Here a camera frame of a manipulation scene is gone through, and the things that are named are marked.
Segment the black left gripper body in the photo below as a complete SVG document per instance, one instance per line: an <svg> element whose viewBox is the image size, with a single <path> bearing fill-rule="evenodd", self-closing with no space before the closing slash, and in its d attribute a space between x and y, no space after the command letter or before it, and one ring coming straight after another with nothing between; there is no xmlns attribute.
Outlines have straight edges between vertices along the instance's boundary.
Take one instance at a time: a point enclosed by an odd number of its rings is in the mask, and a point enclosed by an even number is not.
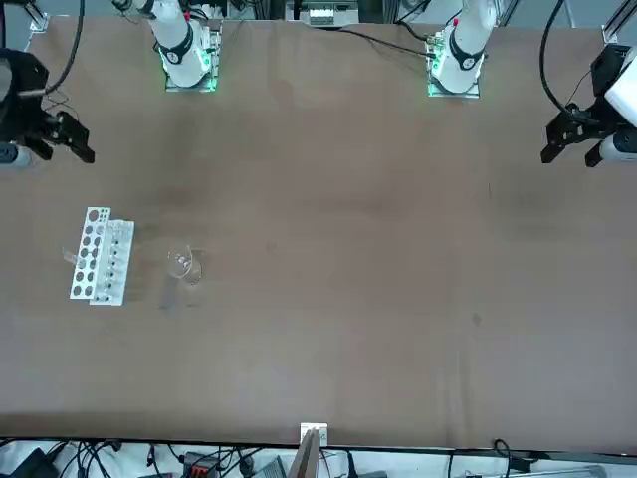
<svg viewBox="0 0 637 478"><path fill-rule="evenodd" d="M608 44L590 65L591 86L594 101L580 113L582 119L575 121L565 138L570 142L582 142L587 138L605 138L621 129L631 128L629 121L604 97L619 79L631 48Z"/></svg>

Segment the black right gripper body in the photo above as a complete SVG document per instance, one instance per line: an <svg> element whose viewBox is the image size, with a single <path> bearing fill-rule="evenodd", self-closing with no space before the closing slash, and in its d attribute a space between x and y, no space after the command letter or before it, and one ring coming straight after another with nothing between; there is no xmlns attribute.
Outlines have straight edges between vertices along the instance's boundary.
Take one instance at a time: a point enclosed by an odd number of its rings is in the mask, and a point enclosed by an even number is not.
<svg viewBox="0 0 637 478"><path fill-rule="evenodd" d="M1 49L1 140L18 141L38 132L47 115L42 97L21 97L46 87L49 70L33 54Z"/></svg>

